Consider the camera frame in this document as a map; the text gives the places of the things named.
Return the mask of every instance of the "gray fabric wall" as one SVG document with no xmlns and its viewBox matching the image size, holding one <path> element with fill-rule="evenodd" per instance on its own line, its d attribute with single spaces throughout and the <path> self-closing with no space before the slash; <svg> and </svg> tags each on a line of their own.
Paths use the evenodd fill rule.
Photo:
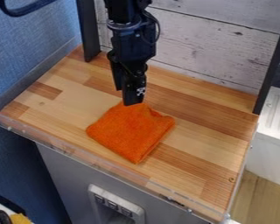
<svg viewBox="0 0 280 224">
<path fill-rule="evenodd" d="M 7 2 L 19 6 L 28 0 Z M 0 11 L 0 96 L 79 32 L 74 0 L 59 0 L 21 18 Z M 0 194 L 35 223 L 69 222 L 35 144 L 1 128 Z"/>
</svg>

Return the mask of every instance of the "cable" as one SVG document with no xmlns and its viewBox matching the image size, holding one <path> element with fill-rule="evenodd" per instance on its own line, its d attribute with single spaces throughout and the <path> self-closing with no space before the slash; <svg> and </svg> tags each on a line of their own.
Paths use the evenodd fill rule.
<svg viewBox="0 0 280 224">
<path fill-rule="evenodd" d="M 27 15 L 31 12 L 34 12 L 36 10 L 39 10 L 40 8 L 42 8 L 48 4 L 51 4 L 55 1 L 56 0 L 38 0 L 35 3 L 30 3 L 26 6 L 10 10 L 7 8 L 5 0 L 0 0 L 0 9 L 6 15 L 13 17 L 13 18 L 18 18 L 18 17 L 22 17 L 24 15 Z"/>
<path fill-rule="evenodd" d="M 151 15 L 148 11 L 142 10 L 142 13 L 148 19 L 153 20 L 155 22 L 155 24 L 157 25 L 157 36 L 156 36 L 156 40 L 154 42 L 150 42 L 149 40 L 147 40 L 144 37 L 144 35 L 143 35 L 142 31 L 141 31 L 141 39 L 142 39 L 142 41 L 144 41 L 148 45 L 154 46 L 157 43 L 157 41 L 159 40 L 160 36 L 161 36 L 161 24 L 158 22 L 158 19 L 155 18 L 153 15 Z"/>
</svg>

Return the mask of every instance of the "screw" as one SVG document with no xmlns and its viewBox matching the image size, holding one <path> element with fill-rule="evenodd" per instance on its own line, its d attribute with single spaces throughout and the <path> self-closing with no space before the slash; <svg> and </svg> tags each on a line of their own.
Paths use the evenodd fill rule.
<svg viewBox="0 0 280 224">
<path fill-rule="evenodd" d="M 231 183 L 234 183 L 234 182 L 235 182 L 235 179 L 234 179 L 234 178 L 229 178 L 228 180 L 229 180 L 229 182 L 231 182 Z"/>
</svg>

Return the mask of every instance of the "white appliance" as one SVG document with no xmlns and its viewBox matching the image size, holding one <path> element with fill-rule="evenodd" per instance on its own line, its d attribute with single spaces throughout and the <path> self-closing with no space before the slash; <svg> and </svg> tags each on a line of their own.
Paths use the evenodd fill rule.
<svg viewBox="0 0 280 224">
<path fill-rule="evenodd" d="M 280 88 L 269 91 L 252 146 L 247 170 L 280 185 Z"/>
</svg>

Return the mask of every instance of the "black robotic gripper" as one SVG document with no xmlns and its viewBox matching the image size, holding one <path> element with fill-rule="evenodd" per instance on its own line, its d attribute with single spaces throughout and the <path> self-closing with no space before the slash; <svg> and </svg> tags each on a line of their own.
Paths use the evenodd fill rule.
<svg viewBox="0 0 280 224">
<path fill-rule="evenodd" d="M 108 53 L 116 90 L 125 106 L 140 103 L 146 92 L 146 62 L 156 55 L 157 19 L 145 8 L 151 0 L 105 0 L 113 49 Z"/>
</svg>

